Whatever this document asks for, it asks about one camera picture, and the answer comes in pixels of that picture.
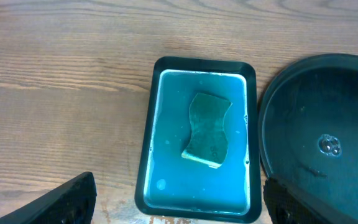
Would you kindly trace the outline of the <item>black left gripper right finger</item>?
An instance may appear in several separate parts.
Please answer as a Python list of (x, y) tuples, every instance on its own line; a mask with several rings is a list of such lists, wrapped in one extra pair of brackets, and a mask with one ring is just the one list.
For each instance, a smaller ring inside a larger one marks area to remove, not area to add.
[(350, 224), (358, 221), (286, 180), (269, 177), (263, 199), (274, 224)]

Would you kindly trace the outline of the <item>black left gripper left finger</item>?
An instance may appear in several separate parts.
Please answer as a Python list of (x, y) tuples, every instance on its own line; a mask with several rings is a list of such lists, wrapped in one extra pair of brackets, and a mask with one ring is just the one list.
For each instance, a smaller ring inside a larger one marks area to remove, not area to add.
[(96, 196), (94, 176), (84, 172), (1, 217), (0, 224), (90, 224)]

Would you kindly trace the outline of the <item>green yellow sponge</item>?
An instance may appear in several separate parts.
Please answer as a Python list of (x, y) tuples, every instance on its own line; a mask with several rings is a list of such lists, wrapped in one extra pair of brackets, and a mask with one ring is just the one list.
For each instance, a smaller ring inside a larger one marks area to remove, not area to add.
[(232, 103), (226, 99), (197, 93), (189, 107), (191, 137), (181, 156), (217, 169), (228, 152), (224, 120)]

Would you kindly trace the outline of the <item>round black serving tray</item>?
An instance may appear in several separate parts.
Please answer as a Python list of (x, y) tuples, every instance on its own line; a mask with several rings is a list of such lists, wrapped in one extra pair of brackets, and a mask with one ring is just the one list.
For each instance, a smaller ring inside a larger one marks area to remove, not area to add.
[(358, 221), (357, 55), (317, 55), (281, 71), (260, 102), (258, 132), (267, 178)]

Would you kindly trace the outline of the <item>black rectangular water tray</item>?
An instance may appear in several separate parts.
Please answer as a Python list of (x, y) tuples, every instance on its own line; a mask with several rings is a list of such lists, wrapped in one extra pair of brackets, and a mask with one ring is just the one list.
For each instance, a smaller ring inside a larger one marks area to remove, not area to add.
[[(197, 93), (232, 103), (228, 152), (214, 169), (182, 158)], [(148, 215), (252, 223), (262, 211), (255, 70), (244, 62), (162, 57), (154, 65), (135, 190)]]

